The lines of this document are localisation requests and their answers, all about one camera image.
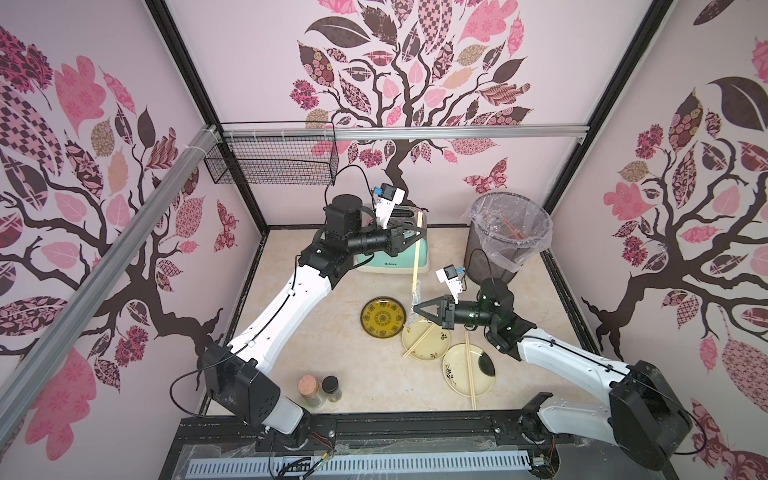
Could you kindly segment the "chopsticks panda wrapper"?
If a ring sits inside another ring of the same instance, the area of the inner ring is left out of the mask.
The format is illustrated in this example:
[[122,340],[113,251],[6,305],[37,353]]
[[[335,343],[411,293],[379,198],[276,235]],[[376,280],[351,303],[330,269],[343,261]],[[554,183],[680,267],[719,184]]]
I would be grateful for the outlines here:
[[405,350],[404,354],[402,355],[402,358],[403,359],[408,358],[412,354],[412,352],[427,339],[427,337],[431,334],[433,330],[435,330],[436,327],[437,327],[436,324],[430,323],[429,326],[424,330],[424,332],[414,341],[414,343]]

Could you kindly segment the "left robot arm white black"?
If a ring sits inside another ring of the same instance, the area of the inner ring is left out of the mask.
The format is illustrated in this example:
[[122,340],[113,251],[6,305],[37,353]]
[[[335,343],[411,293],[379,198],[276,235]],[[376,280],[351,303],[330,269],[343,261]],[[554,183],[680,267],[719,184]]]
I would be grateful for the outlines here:
[[382,252],[394,258],[425,239],[425,228],[392,216],[404,190],[383,184],[373,205],[344,194],[324,208],[325,222],[294,261],[280,293],[240,335],[227,345],[212,345],[202,372],[211,398],[250,426],[282,435],[306,430],[309,414],[281,392],[270,378],[282,349],[308,314],[349,271]]

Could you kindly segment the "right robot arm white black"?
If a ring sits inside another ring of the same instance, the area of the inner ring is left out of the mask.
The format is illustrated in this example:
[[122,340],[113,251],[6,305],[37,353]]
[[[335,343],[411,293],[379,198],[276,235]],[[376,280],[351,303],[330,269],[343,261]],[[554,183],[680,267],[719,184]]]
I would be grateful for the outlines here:
[[513,294],[494,278],[484,281],[473,301],[450,293],[413,310],[444,330],[481,327],[500,353],[546,369],[595,398],[580,404],[541,393],[528,405],[537,432],[599,440],[641,467],[661,471],[692,430],[692,415],[656,366],[611,360],[556,338],[516,313]]

